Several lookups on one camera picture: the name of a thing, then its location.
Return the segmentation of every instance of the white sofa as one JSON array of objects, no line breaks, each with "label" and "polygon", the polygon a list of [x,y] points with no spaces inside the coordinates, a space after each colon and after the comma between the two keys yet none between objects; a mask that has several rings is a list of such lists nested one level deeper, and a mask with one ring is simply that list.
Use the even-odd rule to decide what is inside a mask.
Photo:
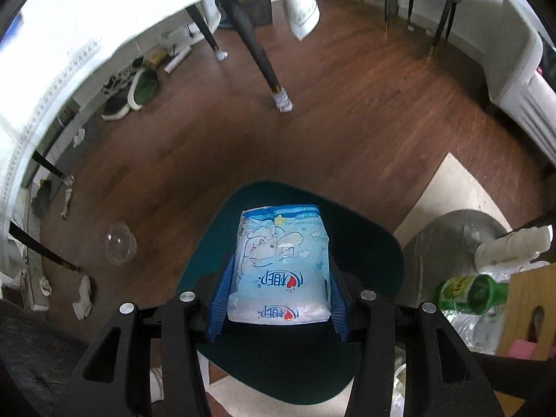
[{"label": "white sofa", "polygon": [[490,101],[514,119],[556,165],[556,93],[537,72],[539,33],[516,0],[502,1],[482,66]]}]

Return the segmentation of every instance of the white tablecloth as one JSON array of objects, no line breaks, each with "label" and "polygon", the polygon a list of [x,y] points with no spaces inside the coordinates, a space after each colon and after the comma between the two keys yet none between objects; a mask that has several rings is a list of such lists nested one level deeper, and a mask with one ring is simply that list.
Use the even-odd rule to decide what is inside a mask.
[{"label": "white tablecloth", "polygon": [[[9,219],[33,150],[79,85],[123,44],[200,0],[27,0],[23,25],[0,48],[0,271]],[[299,39],[315,0],[284,0]]]}]

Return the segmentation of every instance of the table leg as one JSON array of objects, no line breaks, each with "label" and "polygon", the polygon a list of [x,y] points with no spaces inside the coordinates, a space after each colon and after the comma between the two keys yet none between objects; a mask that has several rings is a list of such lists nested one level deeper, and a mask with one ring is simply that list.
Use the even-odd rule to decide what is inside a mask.
[{"label": "table leg", "polygon": [[48,161],[37,151],[33,152],[33,156],[31,158],[35,160],[38,164],[40,164],[43,168],[45,168],[47,171],[52,172],[54,175],[61,178],[62,180],[64,179],[65,177],[64,173],[60,171],[56,166],[54,166],[50,161]]},{"label": "table leg", "polygon": [[251,56],[255,60],[255,63],[259,66],[263,76],[266,79],[266,82],[269,84],[270,88],[272,89],[273,93],[279,93],[281,90],[281,86],[278,83],[278,79],[276,78],[276,74],[274,73],[274,69],[270,64],[269,59],[266,57],[265,50],[257,43],[257,39],[255,37],[255,30],[251,25],[251,21],[249,17],[239,5],[238,0],[219,0],[220,4],[226,11],[230,22],[232,23],[232,27],[238,33],[241,40],[251,53]]},{"label": "table leg", "polygon": [[46,257],[49,260],[52,260],[54,263],[62,265],[64,268],[68,270],[73,270],[79,272],[79,268],[75,266],[73,263],[64,260],[59,255],[52,252],[50,249],[45,248],[41,243],[31,237],[27,232],[23,229],[18,227],[12,221],[9,223],[9,234],[14,237],[16,240],[22,242],[25,246],[29,249],[32,249],[34,252],[39,253],[41,256]]},{"label": "table leg", "polygon": [[446,0],[446,4],[444,5],[444,11],[442,11],[442,17],[440,18],[440,23],[438,24],[438,28],[436,29],[436,33],[434,35],[433,46],[429,50],[429,56],[433,55],[434,48],[440,41],[440,37],[442,36],[442,32],[444,31],[444,26],[446,25],[448,13],[450,12],[450,6],[451,6],[451,1]]},{"label": "table leg", "polygon": [[191,17],[191,19],[193,19],[193,21],[197,25],[201,34],[205,37],[205,40],[212,48],[212,51],[215,53],[216,58],[218,58],[219,61],[222,61],[221,57],[224,56],[224,58],[222,59],[226,59],[227,53],[222,51],[218,46],[218,44],[216,43],[216,40],[212,35],[212,33],[210,32],[210,29],[208,28],[207,24],[205,23],[205,19],[203,18],[201,11],[199,11],[198,7],[195,5],[191,5],[185,9],[189,14],[189,16]]},{"label": "table leg", "polygon": [[413,1],[414,0],[409,0],[409,7],[408,7],[408,26],[409,23],[411,21],[411,13],[413,12]]},{"label": "table leg", "polygon": [[448,19],[448,27],[446,28],[446,42],[448,42],[448,36],[451,32],[452,23],[454,23],[454,15],[455,15],[455,8],[458,4],[456,2],[452,2],[450,8],[450,18]]},{"label": "table leg", "polygon": [[390,0],[384,0],[384,22],[386,23],[386,32],[388,32],[389,18],[390,18]]}]

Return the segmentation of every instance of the plastic cup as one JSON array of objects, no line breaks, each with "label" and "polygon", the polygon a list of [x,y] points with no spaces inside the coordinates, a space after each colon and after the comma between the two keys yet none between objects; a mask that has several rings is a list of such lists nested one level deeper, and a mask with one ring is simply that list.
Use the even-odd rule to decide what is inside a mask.
[{"label": "plastic cup", "polygon": [[106,258],[115,266],[120,266],[134,258],[137,252],[135,236],[124,222],[110,226],[106,235]]}]

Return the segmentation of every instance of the pink object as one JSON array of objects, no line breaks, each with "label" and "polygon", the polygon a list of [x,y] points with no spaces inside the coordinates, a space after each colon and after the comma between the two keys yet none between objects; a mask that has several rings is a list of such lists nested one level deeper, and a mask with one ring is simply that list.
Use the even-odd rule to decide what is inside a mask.
[{"label": "pink object", "polygon": [[[526,359],[530,360],[533,357],[533,352],[537,347],[536,343],[527,342],[520,338],[514,340],[510,350],[508,351],[508,358]],[[548,352],[548,358],[551,359],[556,356],[556,346],[553,346]]]}]

